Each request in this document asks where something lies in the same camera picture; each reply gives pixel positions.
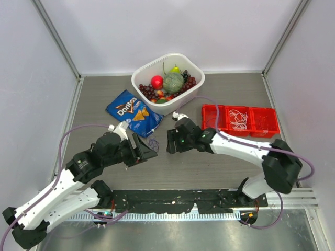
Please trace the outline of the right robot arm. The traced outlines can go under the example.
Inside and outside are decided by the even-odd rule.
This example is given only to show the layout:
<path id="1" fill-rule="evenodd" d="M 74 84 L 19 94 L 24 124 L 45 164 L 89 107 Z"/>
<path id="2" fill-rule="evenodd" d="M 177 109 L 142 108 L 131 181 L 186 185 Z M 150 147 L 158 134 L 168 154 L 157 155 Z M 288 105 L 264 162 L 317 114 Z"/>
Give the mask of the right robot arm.
<path id="1" fill-rule="evenodd" d="M 223 154 L 252 163 L 262 172 L 245 178 L 236 191 L 235 200 L 247 207 L 260 195 L 276 191 L 289 194 L 301 171 L 302 163 L 283 140 L 256 142 L 232 136 L 215 128 L 201 129 L 187 115 L 174 113 L 175 128 L 167 131 L 167 152 L 193 149 Z"/>

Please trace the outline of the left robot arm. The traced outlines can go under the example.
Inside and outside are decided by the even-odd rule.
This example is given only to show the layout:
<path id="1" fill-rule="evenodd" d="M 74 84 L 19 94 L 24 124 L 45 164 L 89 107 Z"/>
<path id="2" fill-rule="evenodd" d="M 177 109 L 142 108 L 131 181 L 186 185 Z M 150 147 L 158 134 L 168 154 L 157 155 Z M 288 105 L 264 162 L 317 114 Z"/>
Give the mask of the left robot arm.
<path id="1" fill-rule="evenodd" d="M 132 136 L 136 147 L 132 147 L 132 140 L 127 137 L 106 132 L 88 150 L 75 154 L 57 178 L 33 199 L 21 207 L 5 209 L 3 217 L 16 243 L 30 249 L 77 212 L 95 206 L 107 208 L 113 193 L 102 180 L 70 200 L 66 197 L 101 175 L 106 167 L 119 163 L 131 167 L 158 155 L 136 133 Z"/>

